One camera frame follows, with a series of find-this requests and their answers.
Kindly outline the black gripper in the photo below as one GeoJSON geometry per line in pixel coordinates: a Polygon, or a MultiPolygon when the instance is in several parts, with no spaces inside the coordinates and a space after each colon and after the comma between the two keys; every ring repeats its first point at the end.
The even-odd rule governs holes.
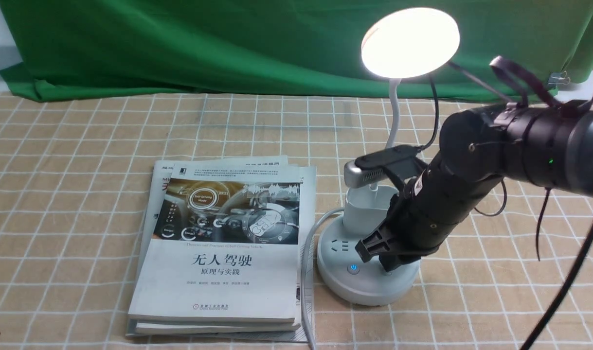
{"type": "Polygon", "coordinates": [[[363,263],[379,256],[385,272],[419,261],[439,248],[502,179],[489,175],[481,181],[467,182],[451,173],[442,156],[436,155],[412,183],[411,197],[403,200],[391,227],[378,227],[358,241],[357,255],[363,263]]]}

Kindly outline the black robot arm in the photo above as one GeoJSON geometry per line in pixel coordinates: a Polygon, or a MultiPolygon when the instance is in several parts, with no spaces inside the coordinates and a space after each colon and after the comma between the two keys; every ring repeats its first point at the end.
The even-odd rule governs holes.
{"type": "Polygon", "coordinates": [[[398,189],[385,219],[356,244],[363,263],[378,257],[390,272],[439,249],[505,178],[593,197],[593,110],[490,105],[450,115],[429,163],[401,144],[356,159],[398,189]]]}

